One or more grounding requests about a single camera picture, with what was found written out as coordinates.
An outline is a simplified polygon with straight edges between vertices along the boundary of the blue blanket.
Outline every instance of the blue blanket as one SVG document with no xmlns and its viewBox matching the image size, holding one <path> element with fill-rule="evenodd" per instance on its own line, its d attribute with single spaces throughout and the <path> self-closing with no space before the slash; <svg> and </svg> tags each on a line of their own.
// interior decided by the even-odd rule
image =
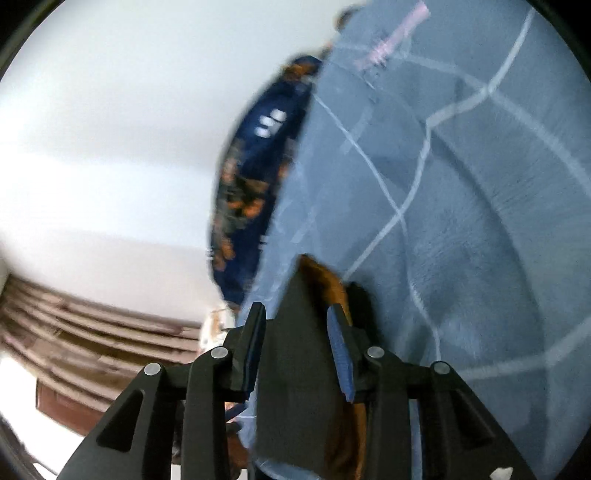
<svg viewBox="0 0 591 480">
<path fill-rule="evenodd" d="M 245 305 L 273 317 L 313 255 L 553 478 L 591 424 L 590 132 L 591 85 L 527 1 L 376 0 L 323 65 Z"/>
</svg>

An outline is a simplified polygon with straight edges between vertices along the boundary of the blue gripper pad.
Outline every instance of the blue gripper pad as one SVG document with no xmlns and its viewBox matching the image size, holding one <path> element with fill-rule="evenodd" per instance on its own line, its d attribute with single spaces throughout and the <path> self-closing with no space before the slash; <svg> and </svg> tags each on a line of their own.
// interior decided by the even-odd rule
<svg viewBox="0 0 591 480">
<path fill-rule="evenodd" d="M 355 386 L 353 383 L 353 362 L 349 356 L 343 333 L 340 330 L 333 307 L 329 307 L 326 313 L 326 327 L 329 334 L 330 349 L 332 350 L 333 360 L 335 361 L 336 374 L 339 378 L 341 392 L 345 395 L 348 402 L 355 398 Z"/>
</svg>

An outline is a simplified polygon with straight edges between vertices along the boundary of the white wall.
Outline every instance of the white wall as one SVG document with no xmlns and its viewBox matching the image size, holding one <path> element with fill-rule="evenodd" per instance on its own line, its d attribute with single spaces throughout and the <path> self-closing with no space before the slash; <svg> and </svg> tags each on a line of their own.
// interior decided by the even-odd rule
<svg viewBox="0 0 591 480">
<path fill-rule="evenodd" d="M 0 82 L 11 269 L 200 321 L 215 165 L 244 106 L 347 0 L 66 0 Z"/>
<path fill-rule="evenodd" d="M 2 257 L 0 257 L 0 292 L 4 288 L 4 284 L 6 283 L 6 279 L 8 277 L 8 267 Z"/>
</svg>

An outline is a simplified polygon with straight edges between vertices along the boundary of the metal pin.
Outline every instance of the metal pin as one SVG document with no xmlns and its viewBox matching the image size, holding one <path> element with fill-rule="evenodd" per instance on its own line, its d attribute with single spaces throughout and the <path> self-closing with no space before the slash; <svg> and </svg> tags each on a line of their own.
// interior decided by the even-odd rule
<svg viewBox="0 0 591 480">
<path fill-rule="evenodd" d="M 439 375 L 447 375 L 450 371 L 452 371 L 449 365 L 445 362 L 435 362 L 433 364 L 433 369 L 435 370 L 435 373 Z"/>
<path fill-rule="evenodd" d="M 144 367 L 144 373 L 146 375 L 152 376 L 152 375 L 157 374 L 158 372 L 160 372 L 160 364 L 153 363 L 153 364 L 148 364 Z"/>
<path fill-rule="evenodd" d="M 384 356 L 384 349 L 378 346 L 371 346 L 368 348 L 368 355 L 371 358 L 382 358 Z"/>
<path fill-rule="evenodd" d="M 228 354 L 228 349 L 222 346 L 217 346 L 212 350 L 212 357 L 224 358 Z"/>
</svg>

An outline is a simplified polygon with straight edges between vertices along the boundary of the floral pattern fabric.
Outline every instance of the floral pattern fabric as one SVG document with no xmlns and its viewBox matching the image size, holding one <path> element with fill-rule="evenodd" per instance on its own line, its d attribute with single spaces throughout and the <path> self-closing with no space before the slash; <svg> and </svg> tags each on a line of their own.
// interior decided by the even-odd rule
<svg viewBox="0 0 591 480">
<path fill-rule="evenodd" d="M 258 266 L 261 242 L 287 176 L 321 61 L 299 57 L 246 113 L 224 155 L 211 234 L 213 279 L 238 310 Z"/>
</svg>

